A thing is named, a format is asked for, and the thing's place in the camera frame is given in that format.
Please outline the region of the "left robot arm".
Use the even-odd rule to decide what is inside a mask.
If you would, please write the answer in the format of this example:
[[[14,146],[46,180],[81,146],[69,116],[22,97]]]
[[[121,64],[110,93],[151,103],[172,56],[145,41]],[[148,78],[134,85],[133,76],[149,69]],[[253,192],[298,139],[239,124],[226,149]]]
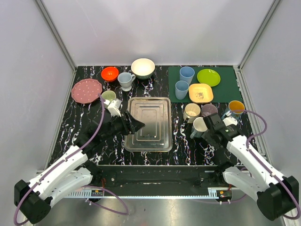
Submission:
[[[103,112],[100,122],[92,121],[81,132],[74,145],[49,168],[26,182],[19,180],[14,186],[16,211],[26,217],[26,222],[40,222],[62,198],[76,189],[97,186],[102,180],[102,171],[89,159],[95,155],[99,145],[118,134],[133,135],[145,124],[136,120],[128,111],[121,116],[109,116]]]

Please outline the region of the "lilac purple mug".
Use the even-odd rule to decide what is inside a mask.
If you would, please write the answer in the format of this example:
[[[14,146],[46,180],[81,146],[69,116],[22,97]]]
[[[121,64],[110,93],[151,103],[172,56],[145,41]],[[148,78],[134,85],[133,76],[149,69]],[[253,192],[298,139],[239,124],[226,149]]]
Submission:
[[[213,104],[205,104],[201,108],[201,116],[202,117],[207,117],[214,113],[218,113],[218,109]]]

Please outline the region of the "cream white mug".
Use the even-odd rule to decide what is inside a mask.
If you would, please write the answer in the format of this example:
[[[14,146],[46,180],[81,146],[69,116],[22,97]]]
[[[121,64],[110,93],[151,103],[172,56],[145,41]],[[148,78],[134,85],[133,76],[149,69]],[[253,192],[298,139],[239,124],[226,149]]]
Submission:
[[[195,103],[189,103],[184,108],[183,119],[187,123],[193,123],[200,114],[201,108]]]

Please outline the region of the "grey blue mug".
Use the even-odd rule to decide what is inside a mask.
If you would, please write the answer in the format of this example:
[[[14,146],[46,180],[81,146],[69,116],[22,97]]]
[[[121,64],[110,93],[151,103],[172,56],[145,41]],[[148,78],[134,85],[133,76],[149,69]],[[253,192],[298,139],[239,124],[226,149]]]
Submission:
[[[201,138],[202,135],[208,130],[204,118],[203,117],[198,117],[194,120],[192,124],[192,130],[191,130],[191,135],[190,138]]]

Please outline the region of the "light green mug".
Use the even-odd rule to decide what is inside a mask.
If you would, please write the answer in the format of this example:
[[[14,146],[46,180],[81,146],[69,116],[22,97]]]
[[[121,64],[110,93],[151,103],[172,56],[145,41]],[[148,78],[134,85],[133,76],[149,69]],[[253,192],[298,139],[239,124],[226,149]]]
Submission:
[[[107,90],[107,91],[104,91],[102,94],[101,94],[102,98],[105,100],[105,101],[113,101],[117,98],[116,96],[116,93],[112,90]]]

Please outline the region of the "blue butterfly mug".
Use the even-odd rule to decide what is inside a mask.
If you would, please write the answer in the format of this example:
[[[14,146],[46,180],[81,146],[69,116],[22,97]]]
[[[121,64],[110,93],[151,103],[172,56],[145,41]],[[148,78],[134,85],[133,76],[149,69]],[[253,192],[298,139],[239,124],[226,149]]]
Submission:
[[[222,119],[227,118],[227,117],[233,117],[236,120],[239,120],[241,115],[244,113],[245,106],[242,102],[233,100],[229,102],[228,107],[224,111],[222,115]]]

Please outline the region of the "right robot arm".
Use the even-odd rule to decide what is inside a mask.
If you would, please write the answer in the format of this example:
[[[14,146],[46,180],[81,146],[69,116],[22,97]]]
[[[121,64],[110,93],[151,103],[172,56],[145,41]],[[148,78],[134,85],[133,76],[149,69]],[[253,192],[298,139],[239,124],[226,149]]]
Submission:
[[[218,186],[233,185],[252,198],[261,213],[273,221],[279,217],[297,220],[301,217],[299,182],[286,177],[268,163],[251,145],[253,137],[246,137],[233,117],[221,119],[217,113],[204,118],[207,130],[203,139],[219,152],[236,156],[249,171],[243,173],[234,164],[218,158],[219,172],[214,174]]]

